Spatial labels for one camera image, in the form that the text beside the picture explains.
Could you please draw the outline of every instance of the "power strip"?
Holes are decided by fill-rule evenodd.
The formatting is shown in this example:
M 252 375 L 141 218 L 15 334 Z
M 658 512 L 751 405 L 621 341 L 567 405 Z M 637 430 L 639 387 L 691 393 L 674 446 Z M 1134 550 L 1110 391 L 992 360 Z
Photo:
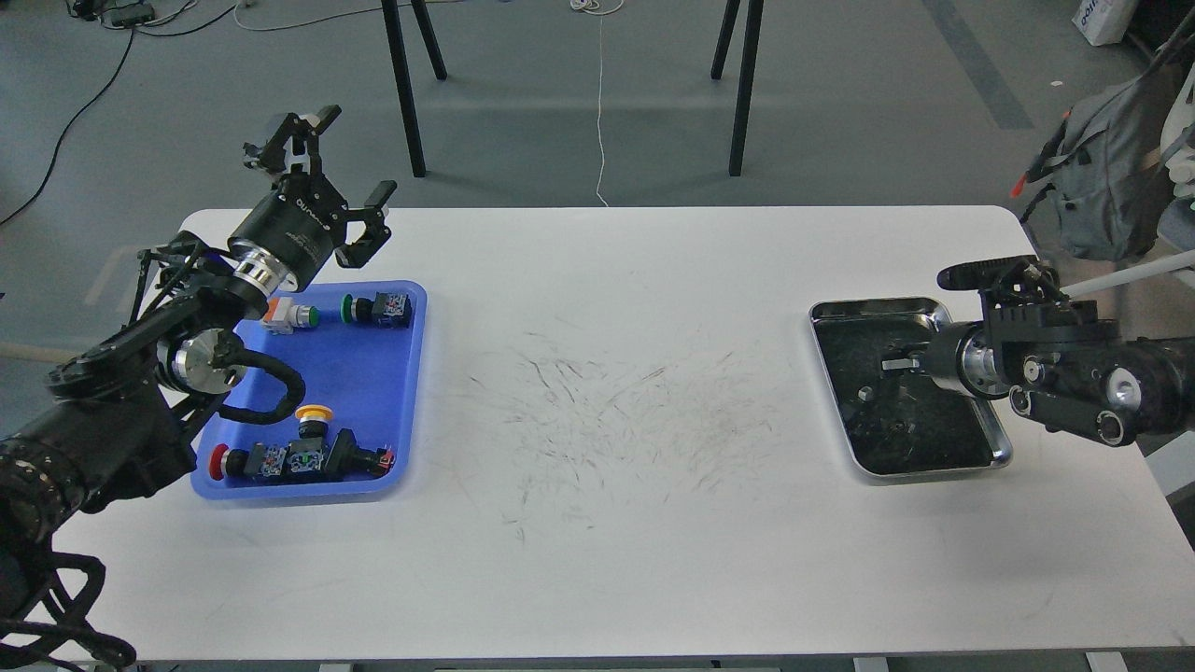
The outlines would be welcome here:
M 154 20 L 153 5 L 143 2 L 141 5 L 129 5 L 128 7 L 116 7 L 108 11 L 108 23 L 112 28 L 133 28 Z

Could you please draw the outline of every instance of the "gray floor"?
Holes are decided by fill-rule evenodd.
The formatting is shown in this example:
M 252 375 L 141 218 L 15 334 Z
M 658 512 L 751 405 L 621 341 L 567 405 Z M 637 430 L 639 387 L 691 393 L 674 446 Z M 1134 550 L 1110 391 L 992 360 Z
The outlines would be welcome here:
M 161 0 L 159 10 L 182 1 Z M 326 5 L 257 0 L 241 16 L 276 25 L 324 16 Z M 78 352 L 117 329 L 136 249 L 168 239 L 191 212 L 251 207 L 265 193 L 265 178 L 240 166 L 240 146 L 278 111 L 344 108 L 323 149 L 327 173 L 354 202 L 394 178 L 399 208 L 599 206 L 601 69 L 601 191 L 611 206 L 1017 209 L 1009 187 L 1061 112 L 1144 63 L 1130 47 L 1089 47 L 1070 23 L 1073 0 L 767 2 L 743 176 L 729 178 L 737 55 L 723 81 L 707 75 L 722 5 L 626 0 L 603 20 L 570 12 L 566 0 L 437 5 L 445 83 L 431 77 L 404 10 L 425 179 L 410 173 L 376 12 L 278 32 L 247 32 L 225 18 L 184 37 L 137 37 L 120 79 L 67 138 L 41 200 L 0 228 L 0 354 L 44 359 L 30 347 Z M 171 28 L 226 6 L 201 2 Z M 110 75 L 128 35 L 68 19 L 59 2 L 0 7 L 2 216 L 36 188 L 59 132 Z M 1052 218 L 1032 228 L 1064 281 L 1111 270 L 1061 255 Z M 402 244 L 402 225 L 392 244 Z M 1160 279 L 1101 300 L 1130 335 L 1189 335 L 1188 292 Z M 0 358 L 0 433 L 45 407 L 48 367 Z M 1129 664 L 1195 668 L 1195 656 L 1134 654 Z M 850 662 L 785 665 L 838 668 Z M 1079 654 L 1035 654 L 901 659 L 893 668 L 1085 664 Z

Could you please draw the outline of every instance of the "metal tray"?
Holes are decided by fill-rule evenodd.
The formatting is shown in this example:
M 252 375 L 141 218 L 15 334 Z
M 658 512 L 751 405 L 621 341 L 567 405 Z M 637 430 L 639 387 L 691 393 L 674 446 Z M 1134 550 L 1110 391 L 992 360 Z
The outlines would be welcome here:
M 942 304 L 927 298 L 827 301 L 810 308 L 809 319 L 851 457 L 864 474 L 950 476 L 1012 459 L 989 403 L 940 390 L 926 375 L 881 375 L 884 353 L 929 341 L 950 322 Z

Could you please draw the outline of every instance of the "white cord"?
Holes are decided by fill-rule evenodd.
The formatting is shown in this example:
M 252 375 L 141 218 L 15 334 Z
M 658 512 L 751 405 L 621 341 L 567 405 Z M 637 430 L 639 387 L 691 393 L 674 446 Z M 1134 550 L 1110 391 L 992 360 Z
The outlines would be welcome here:
M 601 167 L 598 169 L 598 187 L 594 188 L 594 194 L 598 195 L 598 200 L 601 204 L 609 207 L 606 198 L 601 195 L 601 178 L 606 175 L 606 146 L 601 141 L 601 84 L 606 74 L 606 39 L 605 31 L 602 30 L 606 23 L 603 14 L 598 14 L 598 148 L 601 149 Z
M 626 0 L 618 0 L 618 7 L 613 10 L 602 11 L 601 5 L 598 0 L 569 0 L 569 6 L 572 7 L 574 12 L 584 12 L 587 14 L 593 14 L 595 17 L 605 17 L 607 14 L 613 14 L 614 12 L 623 8 Z
M 183 6 L 179 7 L 179 10 L 177 12 L 174 12 L 173 14 L 166 14 L 165 17 L 154 19 L 152 22 L 146 22 L 142 25 L 152 28 L 152 26 L 158 26 L 158 25 L 167 24 L 167 23 L 174 20 L 174 18 L 178 17 L 178 14 L 182 14 L 183 12 L 185 12 L 188 10 L 194 10 L 195 6 L 198 5 L 198 4 L 200 4 L 200 0 L 186 0 L 186 2 L 183 2 Z
M 461 2 L 464 0 L 424 0 L 424 1 L 428 5 L 434 5 L 434 4 L 442 4 L 442 2 Z M 403 2 L 403 4 L 399 5 L 399 7 L 409 7 L 410 5 L 411 5 L 410 2 Z M 312 19 L 310 22 L 302 22 L 302 23 L 298 23 L 298 24 L 271 25 L 271 26 L 257 28 L 257 26 L 245 25 L 245 24 L 240 23 L 240 17 L 237 16 L 237 10 L 239 10 L 239 8 L 240 8 L 240 0 L 237 0 L 237 4 L 233 5 L 233 10 L 232 10 L 232 20 L 237 22 L 237 25 L 239 25 L 240 28 L 243 28 L 245 30 L 251 30 L 253 32 L 270 32 L 270 31 L 275 31 L 275 30 L 289 30 L 292 28 L 302 28 L 305 25 L 313 25 L 313 24 L 327 22 L 327 20 L 331 20 L 331 19 L 339 19 L 342 17 L 351 17 L 354 14 L 364 14 L 364 13 L 368 13 L 368 12 L 381 11 L 381 7 L 370 7 L 368 10 L 356 10 L 354 12 L 343 12 L 341 14 L 332 14 L 330 17 L 321 17 L 321 18 L 318 18 L 318 19 Z

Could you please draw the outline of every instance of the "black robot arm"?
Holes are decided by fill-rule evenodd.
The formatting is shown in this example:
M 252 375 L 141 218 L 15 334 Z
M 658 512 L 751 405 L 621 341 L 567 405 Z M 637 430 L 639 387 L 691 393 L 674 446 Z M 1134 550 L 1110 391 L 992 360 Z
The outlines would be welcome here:
M 85 618 L 103 585 L 103 564 L 54 552 L 54 532 L 78 511 L 148 497 L 195 470 L 191 441 L 212 416 L 266 424 L 302 402 L 302 377 L 246 349 L 233 328 L 261 318 L 276 289 L 306 288 L 333 253 L 341 265 L 360 267 L 390 238 L 381 208 L 393 182 L 379 184 L 363 208 L 349 209 L 323 173 L 318 136 L 338 114 L 332 105 L 315 116 L 282 115 L 262 147 L 246 145 L 246 164 L 265 171 L 274 189 L 228 250 L 184 231 L 142 251 L 129 324 L 50 372 L 54 407 L 0 439 L 0 668 L 50 660 L 68 640 L 118 668 L 131 665 L 133 647 L 96 633 Z M 351 244 L 350 221 L 366 224 Z M 154 263 L 158 293 L 142 311 Z M 275 408 L 225 404 L 250 367 L 286 386 Z M 171 407 L 163 387 L 183 401 Z M 71 594 L 61 569 L 81 572 L 84 588 Z M 54 623 L 26 621 L 38 605 Z M 10 635 L 37 639 L 18 646 L 5 642 Z
M 978 291 L 983 319 L 954 323 L 914 367 L 939 387 L 1009 397 L 1017 415 L 1122 446 L 1139 434 L 1195 429 L 1195 338 L 1123 342 L 1095 301 L 1072 301 L 1032 256 L 950 267 L 943 289 Z

